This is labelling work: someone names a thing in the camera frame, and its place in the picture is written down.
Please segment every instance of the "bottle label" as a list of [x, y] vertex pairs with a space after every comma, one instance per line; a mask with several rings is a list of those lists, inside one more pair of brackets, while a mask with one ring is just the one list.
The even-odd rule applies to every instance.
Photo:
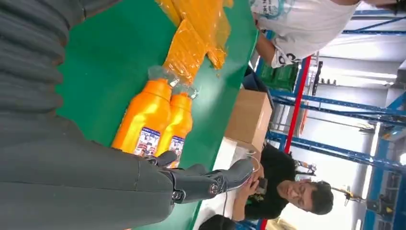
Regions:
[[169, 150], [174, 151], [178, 156], [176, 161], [174, 161], [171, 166], [172, 168], [177, 168], [180, 162], [180, 155], [183, 151], [183, 145], [185, 144], [185, 139], [173, 136], [172, 140], [170, 141]]
[[160, 136], [161, 134], [155, 130], [142, 128], [134, 154], [142, 157], [154, 155]]

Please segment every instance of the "clear bottle cap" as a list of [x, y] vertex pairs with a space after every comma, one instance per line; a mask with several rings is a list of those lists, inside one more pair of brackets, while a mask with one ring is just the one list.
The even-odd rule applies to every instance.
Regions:
[[175, 87], [178, 85], [180, 79], [172, 71], [162, 67], [162, 66], [151, 66], [148, 69], [148, 79], [156, 80], [166, 80], [170, 87]]
[[197, 97], [197, 95], [199, 95], [199, 90], [196, 89], [196, 87], [192, 84], [181, 81], [173, 88], [172, 94], [184, 94], [193, 100]]

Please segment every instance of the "orange bottle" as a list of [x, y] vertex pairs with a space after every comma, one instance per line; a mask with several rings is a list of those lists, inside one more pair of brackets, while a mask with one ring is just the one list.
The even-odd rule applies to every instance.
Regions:
[[187, 84], [178, 84], [174, 91], [170, 100], [170, 122], [162, 133], [155, 154], [159, 156], [167, 150], [175, 151], [178, 158], [169, 166], [171, 168], [178, 167], [186, 136], [192, 130], [192, 100], [197, 96], [197, 91]]
[[149, 81], [135, 96], [125, 112], [112, 147], [124, 152], [153, 155], [160, 136], [170, 119], [170, 95], [179, 82], [174, 74], [162, 67], [148, 70]]

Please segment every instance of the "green work surface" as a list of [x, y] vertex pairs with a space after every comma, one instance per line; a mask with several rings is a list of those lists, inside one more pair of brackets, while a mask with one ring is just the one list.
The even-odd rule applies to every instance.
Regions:
[[[181, 167], [212, 168], [257, 37], [247, 0], [236, 1], [226, 14], [232, 28], [226, 63], [216, 71], [206, 59], [196, 76], [200, 94]], [[163, 64], [175, 31], [152, 0], [124, 0], [75, 27], [60, 67], [65, 79], [57, 90], [64, 106], [58, 113], [74, 120], [88, 139], [109, 146], [128, 103], [147, 81], [148, 67]], [[191, 229], [199, 206], [177, 205], [164, 222], [139, 229]]]

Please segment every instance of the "man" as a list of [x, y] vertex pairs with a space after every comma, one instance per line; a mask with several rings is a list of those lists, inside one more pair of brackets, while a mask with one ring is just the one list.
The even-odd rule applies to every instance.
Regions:
[[[337, 37], [360, 0], [249, 0], [257, 27], [271, 30], [258, 37], [256, 49], [266, 63], [281, 67], [297, 62]], [[406, 0], [364, 0], [378, 8], [406, 12]]]
[[[260, 162], [260, 169], [237, 194], [233, 220], [274, 219], [288, 203], [317, 215], [332, 210], [334, 197], [330, 185], [309, 180], [295, 182], [295, 163], [289, 155], [267, 145]], [[258, 177], [268, 179], [265, 195], [255, 194]]]

